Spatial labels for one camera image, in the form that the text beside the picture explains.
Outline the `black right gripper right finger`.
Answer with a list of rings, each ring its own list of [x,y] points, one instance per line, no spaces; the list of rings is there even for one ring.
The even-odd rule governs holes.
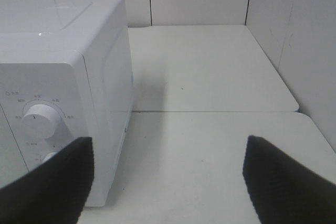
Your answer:
[[[335,223],[335,184],[266,139],[247,139],[243,177],[261,223]]]

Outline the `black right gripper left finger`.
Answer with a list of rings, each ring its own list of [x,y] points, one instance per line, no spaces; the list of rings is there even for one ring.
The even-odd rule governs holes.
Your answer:
[[[79,137],[1,188],[1,223],[77,223],[91,191],[91,137]]]

